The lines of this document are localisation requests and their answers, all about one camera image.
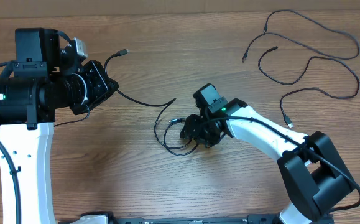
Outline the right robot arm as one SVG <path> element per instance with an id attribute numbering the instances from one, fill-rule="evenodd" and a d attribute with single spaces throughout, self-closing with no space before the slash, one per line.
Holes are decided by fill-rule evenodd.
<path id="1" fill-rule="evenodd" d="M 307 135 L 283 128 L 240 99 L 228 101 L 210 83 L 193 97 L 199 113 L 186 118 L 182 139 L 205 147 L 220 143 L 224 136 L 248 142 L 279 167 L 291 201 L 277 216 L 279 223 L 333 222 L 336 204 L 356 183 L 326 134 Z"/>

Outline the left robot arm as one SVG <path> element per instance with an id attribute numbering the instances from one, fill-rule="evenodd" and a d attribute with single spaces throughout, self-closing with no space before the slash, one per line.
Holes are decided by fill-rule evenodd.
<path id="1" fill-rule="evenodd" d="M 88 60 L 85 44 L 59 30 L 15 32 L 16 59 L 1 64 L 0 173 L 4 223 L 55 223 L 50 155 L 55 113 L 81 120 L 119 85 Z"/>

